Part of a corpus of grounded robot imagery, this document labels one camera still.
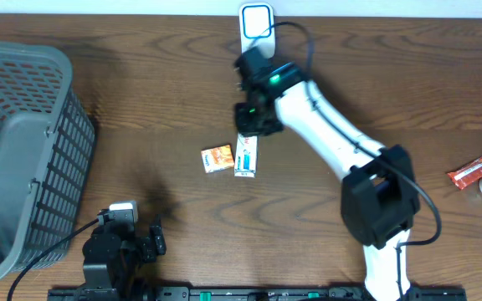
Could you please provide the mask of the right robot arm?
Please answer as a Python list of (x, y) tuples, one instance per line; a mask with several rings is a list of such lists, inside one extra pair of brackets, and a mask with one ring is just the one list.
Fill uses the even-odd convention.
[(363, 246), (366, 291), (375, 300), (404, 299), (411, 288), (404, 244), (420, 208), (408, 153), (358, 130), (296, 64), (278, 67), (251, 48), (233, 66), (246, 94), (234, 109), (238, 132), (290, 128), (312, 147), (341, 183), (341, 218)]

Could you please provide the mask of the orange small packet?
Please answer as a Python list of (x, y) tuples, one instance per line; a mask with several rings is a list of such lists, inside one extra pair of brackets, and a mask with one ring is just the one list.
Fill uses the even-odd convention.
[(202, 150), (201, 156), (206, 173), (223, 171), (234, 167), (234, 159), (230, 145), (221, 145)]

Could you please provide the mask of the white Panadol box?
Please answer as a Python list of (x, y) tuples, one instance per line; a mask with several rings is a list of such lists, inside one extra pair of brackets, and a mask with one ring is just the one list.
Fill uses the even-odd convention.
[(258, 155), (258, 137), (238, 134), (234, 175), (238, 177), (255, 178)]

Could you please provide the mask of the red Top chocolate bar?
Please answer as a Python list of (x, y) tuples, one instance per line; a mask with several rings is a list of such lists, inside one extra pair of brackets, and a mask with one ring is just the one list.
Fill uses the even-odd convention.
[(448, 176), (460, 190), (477, 182), (482, 178), (482, 156), (457, 171), (449, 172)]

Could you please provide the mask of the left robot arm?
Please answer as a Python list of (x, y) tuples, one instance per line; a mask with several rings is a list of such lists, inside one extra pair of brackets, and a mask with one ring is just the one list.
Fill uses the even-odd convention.
[(73, 299), (154, 300), (155, 289), (136, 273), (166, 253), (161, 218), (154, 218), (144, 237), (136, 235), (131, 209), (104, 209), (98, 220), (99, 226), (82, 248), (85, 283), (73, 293)]

